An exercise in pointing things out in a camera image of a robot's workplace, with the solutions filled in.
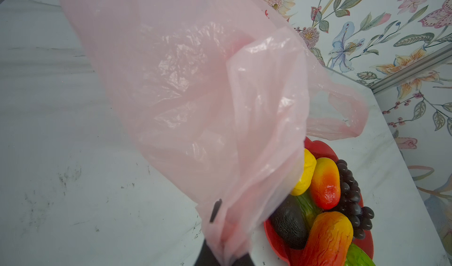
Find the red flower-shaped plate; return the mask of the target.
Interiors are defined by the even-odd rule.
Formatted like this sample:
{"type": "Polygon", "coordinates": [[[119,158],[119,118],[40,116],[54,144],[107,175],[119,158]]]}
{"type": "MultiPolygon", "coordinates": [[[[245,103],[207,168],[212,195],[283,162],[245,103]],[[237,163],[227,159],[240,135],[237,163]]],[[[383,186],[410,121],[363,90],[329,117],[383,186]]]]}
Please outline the red flower-shaped plate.
{"type": "MultiPolygon", "coordinates": [[[[311,141],[306,138],[304,141],[305,148],[307,148],[315,158],[329,158],[337,160],[338,157],[335,152],[322,141],[311,141]]],[[[306,213],[304,217],[308,224],[312,225],[316,216],[321,214],[322,209],[315,205],[310,192],[306,191],[304,194],[297,197],[299,206],[302,211],[306,213]]],[[[278,258],[286,262],[289,266],[300,266],[303,250],[296,250],[290,248],[289,245],[277,234],[268,219],[264,223],[267,240],[270,247],[273,249],[278,258]]],[[[370,231],[365,230],[365,237],[362,240],[354,239],[350,246],[350,253],[347,254],[347,266],[373,266],[374,244],[370,231]]]]}

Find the dark purple grape bunch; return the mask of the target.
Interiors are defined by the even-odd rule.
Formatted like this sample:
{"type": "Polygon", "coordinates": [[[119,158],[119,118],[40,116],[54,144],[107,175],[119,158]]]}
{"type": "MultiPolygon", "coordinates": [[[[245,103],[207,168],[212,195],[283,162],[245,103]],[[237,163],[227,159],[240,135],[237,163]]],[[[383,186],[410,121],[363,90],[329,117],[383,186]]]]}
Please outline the dark purple grape bunch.
{"type": "Polygon", "coordinates": [[[361,189],[352,171],[348,169],[347,162],[338,160],[335,163],[339,169],[341,196],[333,211],[344,214],[352,224],[354,238],[363,240],[366,237],[366,231],[373,228],[372,219],[375,213],[361,202],[361,189]]]}

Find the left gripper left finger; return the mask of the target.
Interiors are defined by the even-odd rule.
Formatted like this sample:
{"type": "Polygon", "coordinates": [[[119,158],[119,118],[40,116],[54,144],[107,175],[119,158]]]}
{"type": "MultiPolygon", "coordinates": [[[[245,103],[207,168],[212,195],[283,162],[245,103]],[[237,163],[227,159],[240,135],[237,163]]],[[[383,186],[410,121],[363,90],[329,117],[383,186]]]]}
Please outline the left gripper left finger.
{"type": "Polygon", "coordinates": [[[220,266],[220,263],[207,245],[206,240],[202,244],[201,251],[194,266],[220,266]]]}

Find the yellow lemon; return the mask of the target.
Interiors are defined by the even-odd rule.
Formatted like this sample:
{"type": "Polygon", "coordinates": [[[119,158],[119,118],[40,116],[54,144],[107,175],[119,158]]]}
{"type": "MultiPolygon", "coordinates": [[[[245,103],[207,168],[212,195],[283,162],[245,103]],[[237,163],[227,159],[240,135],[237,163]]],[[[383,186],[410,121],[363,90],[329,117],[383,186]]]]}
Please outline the yellow lemon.
{"type": "Polygon", "coordinates": [[[311,185],[316,165],[317,160],[315,156],[308,149],[304,149],[304,159],[299,159],[294,167],[296,171],[302,168],[303,174],[290,192],[290,195],[299,196],[308,190],[311,185]]]}

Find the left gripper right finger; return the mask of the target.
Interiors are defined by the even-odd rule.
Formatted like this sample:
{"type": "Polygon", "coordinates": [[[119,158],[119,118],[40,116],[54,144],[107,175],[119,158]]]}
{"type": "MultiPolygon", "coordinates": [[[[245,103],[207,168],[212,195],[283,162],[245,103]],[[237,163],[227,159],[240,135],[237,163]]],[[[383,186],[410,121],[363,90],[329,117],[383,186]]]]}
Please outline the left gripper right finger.
{"type": "Polygon", "coordinates": [[[234,261],[232,266],[255,266],[249,253],[234,261]]]}

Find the pink plastic bag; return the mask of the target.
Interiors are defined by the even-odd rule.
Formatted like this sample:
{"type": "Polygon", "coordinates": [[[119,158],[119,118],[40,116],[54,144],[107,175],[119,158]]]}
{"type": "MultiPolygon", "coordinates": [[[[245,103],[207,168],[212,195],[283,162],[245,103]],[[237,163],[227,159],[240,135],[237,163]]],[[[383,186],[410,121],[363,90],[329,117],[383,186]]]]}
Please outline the pink plastic bag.
{"type": "Polygon", "coordinates": [[[197,205],[231,266],[302,175],[304,140],[359,136],[363,98],[331,81],[263,0],[60,0],[146,160],[197,205]]]}

